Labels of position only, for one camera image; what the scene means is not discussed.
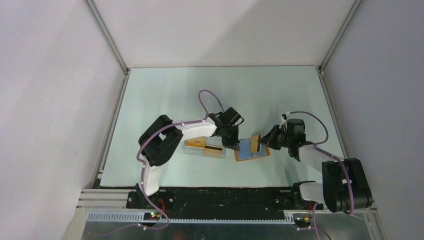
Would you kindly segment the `orange card holder wallet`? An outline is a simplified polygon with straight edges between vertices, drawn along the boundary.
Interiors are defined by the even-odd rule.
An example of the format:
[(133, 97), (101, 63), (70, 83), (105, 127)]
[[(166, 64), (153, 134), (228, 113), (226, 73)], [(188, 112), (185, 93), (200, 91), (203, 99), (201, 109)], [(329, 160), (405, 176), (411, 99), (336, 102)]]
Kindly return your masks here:
[(239, 150), (234, 151), (235, 161), (242, 162), (270, 156), (269, 148), (259, 143), (261, 138), (262, 135), (257, 134), (240, 140)]

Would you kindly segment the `clear plastic card box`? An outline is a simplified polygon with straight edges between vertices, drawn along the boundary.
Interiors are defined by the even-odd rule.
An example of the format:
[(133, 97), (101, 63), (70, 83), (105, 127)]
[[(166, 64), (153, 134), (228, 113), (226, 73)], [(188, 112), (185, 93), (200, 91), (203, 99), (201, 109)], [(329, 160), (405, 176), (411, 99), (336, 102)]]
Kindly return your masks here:
[(185, 140), (182, 144), (185, 154), (224, 159), (226, 148), (217, 137), (196, 137)]

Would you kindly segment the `gold credit card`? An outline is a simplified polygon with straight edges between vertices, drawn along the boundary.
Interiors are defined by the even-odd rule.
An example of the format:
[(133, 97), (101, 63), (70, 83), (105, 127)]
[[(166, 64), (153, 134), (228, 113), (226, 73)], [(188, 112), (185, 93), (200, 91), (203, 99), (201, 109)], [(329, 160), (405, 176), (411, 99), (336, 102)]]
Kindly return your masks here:
[(204, 149), (206, 140), (206, 137), (191, 138), (185, 141), (185, 146), (190, 148)]
[(223, 148), (216, 145), (206, 144), (202, 150), (202, 155), (211, 158), (219, 158), (223, 157)]

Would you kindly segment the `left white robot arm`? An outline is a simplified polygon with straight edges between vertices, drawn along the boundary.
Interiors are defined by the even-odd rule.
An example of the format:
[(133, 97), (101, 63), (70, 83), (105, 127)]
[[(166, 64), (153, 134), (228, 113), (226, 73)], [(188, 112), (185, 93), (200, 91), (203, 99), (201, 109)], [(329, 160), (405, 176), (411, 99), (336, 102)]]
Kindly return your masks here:
[(142, 163), (137, 184), (141, 190), (138, 201), (145, 208), (156, 206), (162, 166), (172, 158), (180, 142), (200, 137), (219, 137), (224, 148), (238, 151), (239, 125), (244, 121), (233, 107), (190, 121), (173, 121), (166, 114), (159, 116), (138, 139), (140, 149), (136, 159)]

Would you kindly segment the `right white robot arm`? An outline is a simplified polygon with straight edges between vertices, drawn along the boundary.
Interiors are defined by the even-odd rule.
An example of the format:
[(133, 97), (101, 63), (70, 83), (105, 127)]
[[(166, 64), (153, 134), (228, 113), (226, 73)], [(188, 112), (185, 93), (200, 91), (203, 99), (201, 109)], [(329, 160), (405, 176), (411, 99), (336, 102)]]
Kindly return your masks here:
[(371, 189), (361, 161), (341, 158), (307, 140), (302, 119), (292, 118), (274, 125), (258, 143), (273, 150), (287, 149), (288, 155), (321, 173), (322, 181), (297, 183), (298, 191), (291, 194), (291, 204), (304, 209), (310, 202), (323, 204), (332, 213), (352, 214), (374, 204)]

